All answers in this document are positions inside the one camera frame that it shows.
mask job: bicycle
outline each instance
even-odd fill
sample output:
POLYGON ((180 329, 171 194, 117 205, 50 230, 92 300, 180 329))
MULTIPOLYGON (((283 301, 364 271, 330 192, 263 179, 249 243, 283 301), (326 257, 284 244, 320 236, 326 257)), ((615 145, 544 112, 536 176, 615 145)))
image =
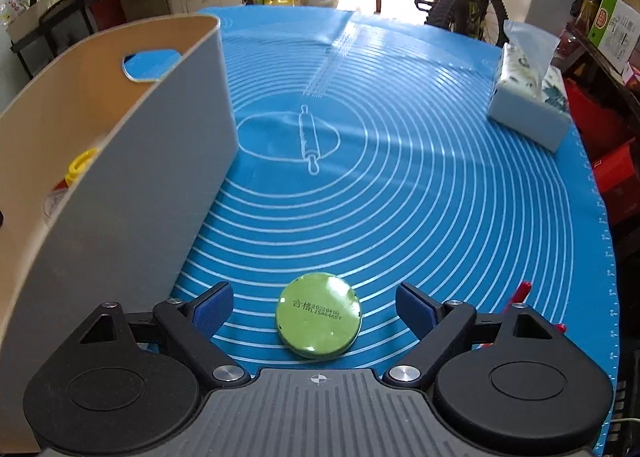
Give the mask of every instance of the bicycle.
MULTIPOLYGON (((425 0, 415 0, 427 4, 425 0)), ((476 38, 502 47, 508 38, 504 21, 508 19, 502 0, 435 0, 428 10, 425 24, 476 38)))

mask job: bicycle tire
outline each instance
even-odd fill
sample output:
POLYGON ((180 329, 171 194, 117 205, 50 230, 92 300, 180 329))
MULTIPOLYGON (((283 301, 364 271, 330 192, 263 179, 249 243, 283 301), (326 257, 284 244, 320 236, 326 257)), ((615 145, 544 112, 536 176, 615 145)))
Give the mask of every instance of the bicycle tire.
POLYGON ((468 21, 469 0, 436 0, 424 23, 466 35, 468 21))
POLYGON ((508 20, 509 16, 507 15, 507 10, 502 0, 489 0, 489 3, 494 6, 495 16, 498 20, 498 39, 496 43, 492 45, 502 48, 504 44, 509 41, 507 35, 504 33, 504 21, 508 20))

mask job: white concentric circles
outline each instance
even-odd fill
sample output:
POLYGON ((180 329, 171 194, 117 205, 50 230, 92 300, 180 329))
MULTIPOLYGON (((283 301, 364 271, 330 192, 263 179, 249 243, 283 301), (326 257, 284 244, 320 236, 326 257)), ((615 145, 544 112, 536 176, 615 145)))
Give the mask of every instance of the white concentric circles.
MULTIPOLYGON (((238 47, 226 50, 236 111, 261 98, 302 93, 305 76, 319 71, 324 53, 309 48, 309 54, 295 55, 302 81, 291 80, 284 75, 290 66, 265 55, 260 44, 252 43, 251 50, 241 46, 250 36, 245 33, 234 43, 238 47)), ((278 43, 285 57, 292 57, 296 45, 278 43)), ((272 326, 273 300, 302 272, 339 269, 363 303, 363 341, 335 366, 376 366, 415 344, 392 308, 393 290, 402 280, 438 299, 466 297, 495 310, 519 280, 540 275, 551 279, 534 288, 540 300, 553 314, 564 305, 562 271, 572 256, 572 234, 567 236, 566 190, 553 161, 521 138, 486 125, 482 105, 468 95, 488 98, 488 78, 468 68, 454 74, 451 65, 429 60, 430 51, 416 40, 363 27, 339 61, 342 77, 334 75, 322 95, 341 98, 363 123, 367 146, 355 164, 317 191, 279 195, 231 179, 220 193, 180 285, 197 294, 218 279, 234 284, 236 309, 216 342, 252 373, 251 365, 308 366, 282 347, 272 326), (370 46, 372 37, 380 42, 389 36, 391 45, 370 46), (353 80, 361 69, 376 72, 389 47, 393 57, 385 72, 402 84, 385 85, 372 106, 375 87, 353 80), (417 87, 427 77, 438 90, 417 87), (458 91, 446 111, 434 111, 453 84, 458 91), (547 194, 558 204, 548 206, 547 194), (515 205, 508 213, 510 201, 515 205), (363 219, 359 214, 365 212, 363 219), (549 245, 553 250, 546 253, 549 245), (322 257, 331 257, 329 266, 322 257)))

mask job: metal screw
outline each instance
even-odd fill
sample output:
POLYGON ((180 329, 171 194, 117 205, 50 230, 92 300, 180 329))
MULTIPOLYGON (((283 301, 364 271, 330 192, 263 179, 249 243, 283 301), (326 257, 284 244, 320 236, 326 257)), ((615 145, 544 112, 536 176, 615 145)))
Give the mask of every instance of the metal screw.
POLYGON ((409 381, 418 379, 420 377, 420 371, 411 365, 398 365, 389 371, 389 376, 393 377, 396 381, 408 383, 409 381))
POLYGON ((244 370, 237 365, 222 365, 212 372, 219 381, 237 381, 244 376, 244 370))

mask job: red crate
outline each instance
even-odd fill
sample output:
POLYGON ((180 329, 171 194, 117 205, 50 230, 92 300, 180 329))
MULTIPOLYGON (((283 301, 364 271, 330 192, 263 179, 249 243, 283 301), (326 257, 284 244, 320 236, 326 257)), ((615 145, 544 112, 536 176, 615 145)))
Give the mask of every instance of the red crate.
POLYGON ((633 137, 615 110, 600 106, 573 80, 564 85, 571 116, 592 162, 633 137))
POLYGON ((632 139, 593 164, 611 226, 640 212, 638 158, 638 145, 632 139))

